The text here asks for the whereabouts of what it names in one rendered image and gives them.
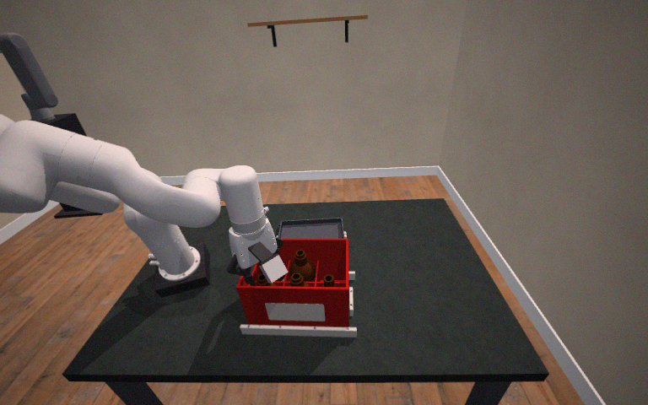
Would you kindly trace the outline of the red divided crate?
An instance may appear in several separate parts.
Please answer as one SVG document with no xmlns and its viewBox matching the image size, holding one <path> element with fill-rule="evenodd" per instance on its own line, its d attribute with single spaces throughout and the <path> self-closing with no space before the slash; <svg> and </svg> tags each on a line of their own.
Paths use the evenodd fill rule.
<svg viewBox="0 0 648 405">
<path fill-rule="evenodd" d="M 277 286 L 257 286 L 258 262 L 252 271 L 255 286 L 244 282 L 243 302 L 249 325 L 349 327 L 348 239 L 281 239 L 279 256 L 287 268 Z M 316 270 L 310 287 L 290 287 L 290 266 L 303 250 Z M 331 274 L 340 287 L 320 287 Z"/>
</svg>

